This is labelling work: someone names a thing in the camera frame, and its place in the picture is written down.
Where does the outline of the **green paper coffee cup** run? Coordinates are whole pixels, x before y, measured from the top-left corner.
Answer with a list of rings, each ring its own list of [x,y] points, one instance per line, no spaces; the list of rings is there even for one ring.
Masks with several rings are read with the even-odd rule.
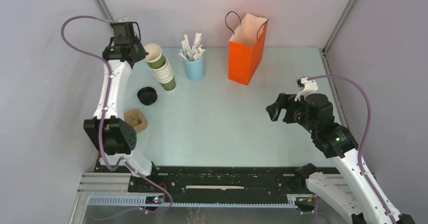
[[[166,63],[166,58],[163,55],[162,48],[155,43],[147,44],[144,46],[147,55],[144,61],[147,63],[151,70],[159,69]]]

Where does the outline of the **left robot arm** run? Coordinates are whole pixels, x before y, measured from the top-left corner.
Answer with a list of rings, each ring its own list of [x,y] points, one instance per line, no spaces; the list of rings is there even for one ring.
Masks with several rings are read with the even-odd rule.
[[[101,164],[110,171],[126,166],[147,192],[159,187],[159,177],[152,174],[153,163],[136,150],[137,132],[125,121],[124,99],[133,65],[145,58],[138,36],[114,36],[102,53],[103,84],[99,103],[92,118],[83,123],[84,131],[99,151]]]

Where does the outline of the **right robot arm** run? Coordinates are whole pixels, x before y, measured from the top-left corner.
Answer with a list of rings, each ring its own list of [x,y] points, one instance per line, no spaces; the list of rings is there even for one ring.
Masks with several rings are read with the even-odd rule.
[[[326,95],[314,93],[298,97],[296,94],[281,93],[265,109],[273,122],[285,109],[283,122],[297,123],[309,132],[315,147],[335,165],[353,196],[330,183],[311,163],[295,171],[293,185],[298,192],[314,193],[339,213],[346,223],[415,222],[411,215],[401,213],[387,199],[370,172],[361,170],[365,162],[358,161],[359,145],[349,129],[335,122],[333,105]]]

